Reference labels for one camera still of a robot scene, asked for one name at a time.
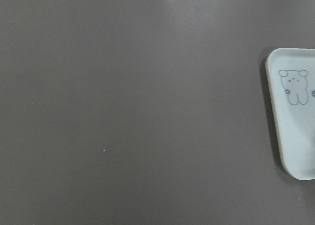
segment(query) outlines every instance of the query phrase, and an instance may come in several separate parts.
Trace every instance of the cartoon bear drawing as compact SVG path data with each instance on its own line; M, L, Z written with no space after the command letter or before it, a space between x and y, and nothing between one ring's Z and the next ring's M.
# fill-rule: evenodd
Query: cartoon bear drawing
M292 105L298 103L304 105L309 101L307 93L307 79L308 75L305 70L281 70L281 83L284 88L284 93L287 95L287 100Z

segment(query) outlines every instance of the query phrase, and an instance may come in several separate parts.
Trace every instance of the white tray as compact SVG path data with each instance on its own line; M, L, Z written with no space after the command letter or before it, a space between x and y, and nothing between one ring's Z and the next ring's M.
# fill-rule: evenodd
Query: white tray
M276 49L266 69L283 167L315 179L315 49Z

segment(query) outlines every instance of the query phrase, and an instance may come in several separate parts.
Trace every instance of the rectangular white plate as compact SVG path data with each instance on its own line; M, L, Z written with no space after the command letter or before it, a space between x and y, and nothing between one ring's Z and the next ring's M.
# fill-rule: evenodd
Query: rectangular white plate
M315 179L315 49L276 49L266 70L282 164Z

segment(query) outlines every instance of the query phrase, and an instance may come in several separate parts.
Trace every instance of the bear's face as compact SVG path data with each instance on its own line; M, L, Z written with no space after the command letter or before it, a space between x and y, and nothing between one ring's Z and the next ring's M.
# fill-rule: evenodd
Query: bear's face
M281 76L281 82L284 89L295 92L307 88L306 76L308 73L305 70L281 70L279 71L279 75Z

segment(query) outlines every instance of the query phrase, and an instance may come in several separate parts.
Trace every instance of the gray surface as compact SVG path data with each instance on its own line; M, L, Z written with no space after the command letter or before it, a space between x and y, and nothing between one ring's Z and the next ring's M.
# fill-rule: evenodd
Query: gray surface
M264 59L314 0L0 0L1 225L313 225Z

